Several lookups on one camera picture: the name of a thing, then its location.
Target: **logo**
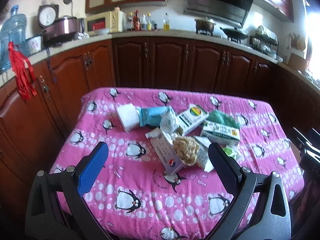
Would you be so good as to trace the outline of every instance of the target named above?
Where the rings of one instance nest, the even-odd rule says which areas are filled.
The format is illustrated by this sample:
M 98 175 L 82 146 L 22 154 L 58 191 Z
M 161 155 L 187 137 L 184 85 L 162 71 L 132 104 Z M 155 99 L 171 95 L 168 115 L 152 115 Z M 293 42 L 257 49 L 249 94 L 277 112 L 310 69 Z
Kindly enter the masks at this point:
M 170 167 L 174 167 L 176 165 L 176 162 L 174 161 L 174 159 L 169 160 L 169 165 Z
M 194 116 L 198 116 L 201 115 L 201 110 L 198 107 L 194 106 L 190 108 L 190 113 Z

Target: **cardboard box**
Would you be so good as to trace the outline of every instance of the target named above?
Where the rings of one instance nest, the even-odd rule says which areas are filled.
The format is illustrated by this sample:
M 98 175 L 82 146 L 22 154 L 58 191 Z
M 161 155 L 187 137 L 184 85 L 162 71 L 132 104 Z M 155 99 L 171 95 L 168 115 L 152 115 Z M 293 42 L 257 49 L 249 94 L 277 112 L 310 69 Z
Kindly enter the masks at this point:
M 236 146 L 240 142 L 238 129 L 208 120 L 205 120 L 200 136 L 207 137 L 211 142 L 223 145 Z
M 150 141 L 168 175 L 173 175 L 184 167 L 184 163 L 173 149 L 170 134 L 160 130 L 159 135 Z
M 190 104 L 189 108 L 177 116 L 179 122 L 178 133 L 185 136 L 209 116 L 199 105 Z

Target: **kitchen counter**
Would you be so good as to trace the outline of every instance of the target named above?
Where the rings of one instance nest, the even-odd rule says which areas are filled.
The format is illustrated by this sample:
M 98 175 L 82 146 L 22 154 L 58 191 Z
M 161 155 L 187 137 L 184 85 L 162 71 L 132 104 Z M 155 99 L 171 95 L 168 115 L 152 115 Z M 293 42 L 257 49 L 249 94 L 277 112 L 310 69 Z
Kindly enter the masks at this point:
M 206 36 L 206 35 L 200 35 L 196 34 L 195 32 L 190 32 L 190 31 L 180 31 L 180 30 L 170 30 L 168 32 L 159 30 L 159 31 L 141 31 L 141 32 L 124 32 L 124 33 L 112 33 L 112 34 L 106 34 L 106 35 L 101 35 L 101 36 L 93 36 L 88 39 L 84 40 L 76 40 L 76 41 L 70 41 L 62 44 L 61 46 L 58 47 L 52 47 L 50 48 L 50 56 L 54 56 L 56 54 L 59 54 L 61 52 L 64 52 L 69 49 L 73 49 L 76 47 L 80 47 L 86 44 L 94 43 L 97 41 L 103 41 L 103 40 L 108 40 L 108 39 L 114 39 L 114 38 L 125 38 L 125 37 L 141 37 L 141 36 L 159 36 L 159 37 L 176 37 L 176 38 L 185 38 L 185 39 L 193 39 L 193 40 L 200 40 L 200 41 L 207 41 L 207 42 L 213 42 L 216 44 L 221 44 L 224 46 L 232 47 L 235 49 L 239 49 L 245 52 L 248 52 L 250 54 L 256 55 L 258 57 L 261 57 L 263 59 L 266 59 L 274 64 L 278 64 L 278 61 L 269 57 L 266 54 L 263 54 L 255 49 L 252 49 L 249 46 L 235 43 L 232 41 L 229 41 L 227 39 L 221 39 L 217 37 L 211 37 L 211 36 Z M 29 57 L 30 63 L 32 65 L 45 60 L 47 58 L 47 52 L 41 51 L 39 53 L 36 53 L 32 56 Z M 307 80 L 305 77 L 300 75 L 297 71 L 289 68 L 288 66 L 279 63 L 278 64 L 280 67 L 290 71 L 293 73 L 295 76 L 303 80 L 306 84 L 308 84 L 311 88 L 313 88 L 319 95 L 320 95 L 320 89 L 311 83 L 309 80 Z M 10 79 L 12 79 L 15 76 L 15 73 L 12 71 L 12 69 L 9 69 L 6 73 L 3 73 L 0 75 L 0 87 L 3 86 L 6 82 L 8 82 Z

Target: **blue gripper pad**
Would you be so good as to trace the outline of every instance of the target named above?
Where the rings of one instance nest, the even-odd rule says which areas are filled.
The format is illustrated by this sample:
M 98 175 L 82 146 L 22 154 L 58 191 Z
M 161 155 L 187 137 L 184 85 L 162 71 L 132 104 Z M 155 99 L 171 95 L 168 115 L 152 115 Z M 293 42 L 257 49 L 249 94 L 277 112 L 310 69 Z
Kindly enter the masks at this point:
M 109 154 L 108 145 L 105 142 L 99 142 L 92 152 L 81 159 L 77 165 L 77 170 L 81 173 L 78 175 L 78 192 L 82 197 L 88 193 L 99 175 Z

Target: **green cloth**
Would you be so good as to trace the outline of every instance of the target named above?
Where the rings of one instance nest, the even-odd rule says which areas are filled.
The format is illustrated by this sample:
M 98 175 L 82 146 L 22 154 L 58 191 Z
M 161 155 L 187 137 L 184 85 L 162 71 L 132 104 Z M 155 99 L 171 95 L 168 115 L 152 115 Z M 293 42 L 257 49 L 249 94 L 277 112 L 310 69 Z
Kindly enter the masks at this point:
M 207 120 L 211 122 L 220 123 L 240 130 L 240 123 L 232 118 L 232 116 L 225 114 L 219 110 L 214 110 L 209 114 Z

